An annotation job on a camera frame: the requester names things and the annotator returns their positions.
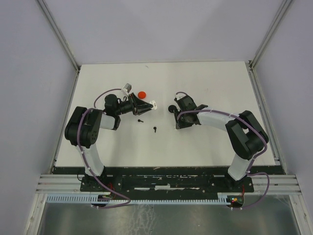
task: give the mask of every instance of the white tabletop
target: white tabletop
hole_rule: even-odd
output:
[[[117,131],[100,129],[96,145],[105,166],[231,165],[234,151],[226,132],[199,125],[175,130],[168,106],[176,104],[177,91],[187,92],[197,105],[216,110],[237,114],[250,110],[262,123],[244,62],[82,65],[68,119],[76,106],[91,108],[99,94],[126,83],[136,95],[145,91],[144,100],[155,100],[157,110],[141,116],[122,115]],[[123,98],[122,92],[114,93]],[[104,97],[97,107],[104,108]],[[270,146],[255,162],[274,164]],[[78,151],[64,137],[56,166],[83,166]]]

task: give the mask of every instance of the aluminum frame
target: aluminum frame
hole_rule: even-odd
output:
[[[283,0],[282,1],[272,23],[270,24],[270,26],[268,28],[268,31],[266,32],[265,37],[263,38],[259,48],[257,49],[257,51],[255,53],[254,58],[250,62],[251,68],[255,68],[258,65],[258,63],[260,62],[261,57],[264,54],[269,42],[273,38],[275,32],[277,31],[279,25],[281,24],[282,20],[284,19],[284,16],[286,15],[288,10],[290,9],[293,2],[294,2],[294,0]]]
[[[64,49],[65,53],[67,54],[69,60],[71,61],[73,67],[75,68],[76,71],[79,71],[79,65],[75,59],[75,56],[71,49],[69,48],[69,45],[60,30],[60,28],[57,26],[56,21],[54,20],[54,17],[52,16],[51,11],[49,10],[49,7],[45,0],[35,0],[36,3],[38,4],[39,8],[42,10],[44,16],[49,22],[49,25],[51,26],[52,31],[55,33],[57,39],[59,40],[62,48]]]
[[[313,223],[302,195],[291,195],[291,205],[302,235],[313,234]]]
[[[261,90],[260,83],[258,81],[257,74],[255,72],[255,69],[253,69],[249,64],[246,64],[246,66],[247,66],[248,74],[251,80],[252,88],[255,94],[255,98],[259,106],[261,118],[264,123],[266,133],[269,136],[269,144],[273,151],[275,162],[277,165],[281,165],[284,171],[288,173],[285,159],[283,155],[281,154],[278,140],[277,140],[274,128],[272,126],[272,122],[268,114],[268,109],[266,107],[265,99]]]
[[[34,202],[25,226],[24,235],[36,235],[44,212],[47,194],[35,194]]]
[[[301,190],[295,175],[270,175],[271,184],[268,195],[301,195]],[[255,192],[245,195],[262,195],[267,187],[266,176],[252,177]],[[98,194],[109,195],[108,192],[81,192],[81,182],[77,175],[41,175],[36,189],[39,194]],[[239,195],[240,193],[226,192],[218,195]]]

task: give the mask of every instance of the gray wall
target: gray wall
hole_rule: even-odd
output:
[[[0,7],[0,234],[21,235],[75,72],[34,0]]]
[[[313,1],[296,0],[257,67],[287,167],[313,218]]]
[[[80,64],[251,60],[282,0],[46,0]]]

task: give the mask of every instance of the red ball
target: red ball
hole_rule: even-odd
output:
[[[146,95],[145,92],[139,92],[139,93],[138,93],[138,98],[139,98],[139,99],[144,99],[146,96],[147,96],[147,95]]]

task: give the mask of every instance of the purple cable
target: purple cable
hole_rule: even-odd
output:
[[[184,94],[184,95],[188,95],[186,92],[176,92],[175,94]]]
[[[268,185],[267,185],[267,187],[266,187],[266,190],[265,190],[263,196],[262,196],[258,201],[256,201],[255,203],[252,203],[251,205],[248,205],[248,206],[246,206],[246,207],[243,207],[243,208],[241,208],[241,209],[250,208],[250,207],[253,207],[253,206],[257,205],[259,202],[261,202],[261,201],[264,200],[264,198],[265,198],[265,196],[266,196],[266,194],[267,194],[267,192],[268,192],[268,188],[269,188],[269,176],[268,176],[268,174],[265,173],[265,172],[258,172],[258,173],[255,173],[255,174],[250,174],[249,171],[250,171],[250,169],[251,169],[251,167],[252,167],[252,165],[253,165],[255,159],[256,159],[257,157],[259,157],[261,154],[263,154],[263,153],[267,150],[268,146],[267,146],[267,143],[266,143],[265,139],[264,139],[263,136],[261,136],[251,125],[249,125],[249,124],[248,124],[245,120],[243,120],[242,118],[240,118],[240,117],[238,117],[238,116],[236,116],[236,115],[233,115],[233,114],[230,114],[230,113],[226,113],[226,112],[222,112],[222,111],[218,111],[218,110],[204,109],[204,110],[184,111],[184,112],[181,112],[181,113],[177,116],[177,120],[178,120],[178,119],[181,117],[181,115],[183,115],[183,114],[202,113],[202,112],[211,112],[211,113],[221,114],[221,115],[225,115],[225,116],[229,116],[229,117],[235,118],[235,119],[239,120],[240,122],[242,122],[244,125],[246,125],[246,126],[247,126],[254,134],[256,134],[257,137],[259,137],[260,140],[262,141],[262,143],[263,143],[263,145],[264,145],[264,149],[263,149],[261,152],[259,152],[259,153],[257,153],[256,155],[253,156],[253,158],[252,158],[252,160],[251,160],[251,162],[250,162],[250,164],[249,164],[249,166],[248,166],[248,168],[247,168],[247,170],[246,170],[246,175],[247,175],[247,176],[250,176],[250,177],[251,177],[251,176],[256,176],[256,175],[266,175],[266,177],[267,177],[267,179],[268,179]]]
[[[90,168],[90,166],[89,166],[89,164],[88,164],[88,162],[87,162],[87,160],[86,160],[86,156],[85,156],[85,154],[84,154],[83,148],[82,148],[82,146],[80,145],[80,141],[79,141],[80,130],[81,130],[81,128],[82,128],[82,125],[83,125],[83,121],[84,121],[85,116],[86,116],[87,113],[89,113],[91,110],[93,110],[93,108],[87,109],[87,110],[84,112],[82,118],[80,119],[80,122],[79,122],[79,125],[78,125],[78,130],[77,130],[77,145],[78,145],[78,147],[79,147],[79,149],[80,149],[80,151],[81,151],[81,153],[82,153],[84,164],[85,164],[85,166],[87,167],[87,169],[90,171],[90,173],[92,174],[92,176],[95,178],[95,180],[99,183],[99,185],[101,185],[101,186],[102,186],[103,188],[105,188],[106,190],[108,190],[108,191],[110,191],[110,192],[112,192],[112,193],[114,193],[114,194],[116,194],[116,195],[118,195],[118,196],[120,196],[120,197],[125,198],[126,200],[128,200],[128,202],[124,202],[124,203],[117,204],[117,205],[105,206],[105,207],[95,207],[95,206],[94,206],[94,207],[95,207],[95,208],[101,208],[101,209],[110,209],[110,208],[116,208],[116,207],[125,206],[125,205],[127,205],[127,204],[129,204],[129,203],[131,202],[130,198],[128,198],[127,196],[125,196],[125,195],[123,195],[123,194],[121,194],[121,193],[118,193],[118,192],[116,192],[116,191],[110,189],[109,187],[105,186],[105,185],[98,179],[98,177],[95,175],[95,173],[94,173],[94,172],[92,171],[92,169]]]
[[[99,95],[99,96],[97,97],[97,99],[94,101],[93,107],[96,109],[96,102],[97,102],[97,100],[98,100],[101,96],[103,96],[104,94],[106,94],[106,93],[108,93],[108,92],[121,91],[121,90],[122,90],[122,89],[120,89],[120,88],[114,88],[114,89],[111,89],[111,90],[108,90],[108,91],[102,93],[102,94]]]

